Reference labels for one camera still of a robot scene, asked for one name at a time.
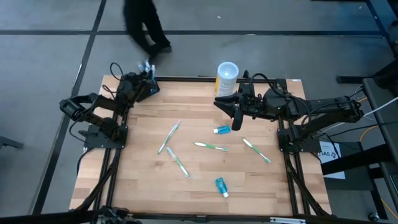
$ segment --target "sticker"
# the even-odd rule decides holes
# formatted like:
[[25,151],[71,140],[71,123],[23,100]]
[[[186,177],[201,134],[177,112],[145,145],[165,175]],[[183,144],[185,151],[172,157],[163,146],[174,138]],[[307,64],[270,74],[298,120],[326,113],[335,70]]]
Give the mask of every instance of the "sticker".
[[[318,152],[318,157],[322,163],[326,163],[326,162],[338,159],[335,149],[330,142],[320,141],[319,144],[321,145],[322,152]],[[340,145],[338,143],[335,143],[335,146],[337,149],[337,153],[341,157]],[[333,179],[345,179],[346,178],[344,171],[337,172],[334,174],[324,175],[324,177],[333,178]]]

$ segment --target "shoe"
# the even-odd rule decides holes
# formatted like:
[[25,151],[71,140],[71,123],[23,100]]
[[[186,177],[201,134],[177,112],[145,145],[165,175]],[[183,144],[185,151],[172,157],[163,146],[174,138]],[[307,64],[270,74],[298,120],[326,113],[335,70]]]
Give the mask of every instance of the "shoe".
[[172,46],[169,45],[163,45],[160,46],[159,44],[154,44],[151,46],[152,47],[152,53],[149,55],[148,61],[149,63],[152,64],[156,64],[156,58],[158,56],[158,54],[161,53],[171,53],[172,51]]

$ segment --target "blue toothpaste tube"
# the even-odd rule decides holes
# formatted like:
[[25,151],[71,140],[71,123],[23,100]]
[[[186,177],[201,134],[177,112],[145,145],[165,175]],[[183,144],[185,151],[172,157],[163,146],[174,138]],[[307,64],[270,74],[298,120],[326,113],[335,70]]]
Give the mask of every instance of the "blue toothpaste tube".
[[219,179],[216,179],[216,185],[217,185],[218,191],[220,191],[220,193],[224,196],[224,198],[229,196],[228,189],[226,188],[226,185],[225,185],[222,177],[220,177]]
[[231,127],[229,125],[221,126],[213,130],[215,134],[228,134],[231,132]]

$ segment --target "yellow cable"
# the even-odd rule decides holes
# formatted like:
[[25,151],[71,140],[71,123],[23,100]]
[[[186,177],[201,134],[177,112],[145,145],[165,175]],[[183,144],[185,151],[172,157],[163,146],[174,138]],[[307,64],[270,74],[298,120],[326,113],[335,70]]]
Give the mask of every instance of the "yellow cable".
[[362,101],[364,101],[364,100],[367,100],[367,99],[368,99],[367,97],[364,97],[364,98],[358,100],[358,103],[360,103],[360,102],[362,102]]
[[386,206],[386,208],[391,212],[391,214],[398,219],[398,216],[391,210],[390,207],[388,207],[387,203],[385,201],[383,201],[383,199],[381,199],[381,202],[383,203],[384,206]]
[[366,130],[361,134],[361,137],[359,137],[359,141],[362,141],[362,138],[365,136],[365,134],[366,134],[368,131],[370,131],[370,130],[372,130],[372,129],[375,129],[375,128],[377,128],[377,127],[378,127],[378,125],[375,125],[375,126],[371,126],[370,128],[366,129]]

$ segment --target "person's leg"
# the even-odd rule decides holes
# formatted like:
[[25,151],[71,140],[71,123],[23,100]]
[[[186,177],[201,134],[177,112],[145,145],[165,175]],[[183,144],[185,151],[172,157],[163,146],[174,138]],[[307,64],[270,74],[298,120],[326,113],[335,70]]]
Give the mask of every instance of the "person's leg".
[[130,37],[149,55],[153,54],[153,48],[149,45],[142,30],[145,15],[145,0],[124,0],[124,22]]
[[146,1],[144,24],[147,27],[150,38],[160,48],[170,47],[170,41],[164,35],[162,24],[156,12],[156,7],[152,0]]

